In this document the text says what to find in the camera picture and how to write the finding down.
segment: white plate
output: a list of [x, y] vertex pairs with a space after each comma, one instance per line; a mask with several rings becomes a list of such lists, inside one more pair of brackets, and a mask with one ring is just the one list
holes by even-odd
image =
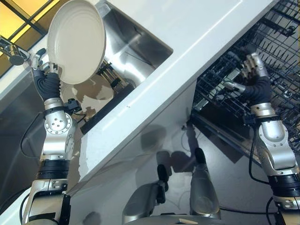
[[63, 82], [82, 83], [100, 67], [105, 43], [105, 28], [96, 8], [88, 1], [72, 0], [57, 11], [51, 22], [49, 61], [61, 67]]

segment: white countertop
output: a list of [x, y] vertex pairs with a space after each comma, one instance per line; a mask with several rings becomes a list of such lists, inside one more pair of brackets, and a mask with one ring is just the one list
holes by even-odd
[[104, 166], [166, 108], [271, 7], [272, 0], [109, 2], [165, 42], [173, 53], [82, 138], [81, 181]]

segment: wire rack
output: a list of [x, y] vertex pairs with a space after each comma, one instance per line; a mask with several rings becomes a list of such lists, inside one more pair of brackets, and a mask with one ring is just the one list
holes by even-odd
[[222, 83], [245, 84], [241, 75], [246, 46], [254, 46], [269, 72], [271, 103], [289, 132], [289, 142], [300, 154], [300, 11], [297, 0], [280, 0], [259, 22], [213, 63], [197, 80], [193, 108], [208, 102], [240, 118], [250, 114], [247, 99]]

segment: faucet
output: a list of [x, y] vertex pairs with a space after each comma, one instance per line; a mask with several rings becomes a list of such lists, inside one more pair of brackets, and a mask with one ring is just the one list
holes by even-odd
[[0, 52], [7, 55], [11, 64], [19, 66], [30, 58], [30, 53], [0, 35]]

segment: dishwasher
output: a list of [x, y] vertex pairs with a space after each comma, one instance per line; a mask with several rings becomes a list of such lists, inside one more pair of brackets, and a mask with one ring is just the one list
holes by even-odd
[[[289, 133], [296, 158], [300, 155], [300, 12], [296, 0], [281, 0], [197, 79], [191, 120], [249, 156], [250, 106], [226, 81], [245, 84], [241, 69], [245, 46], [262, 58], [271, 81], [271, 104]], [[254, 161], [259, 164], [257, 154]]]

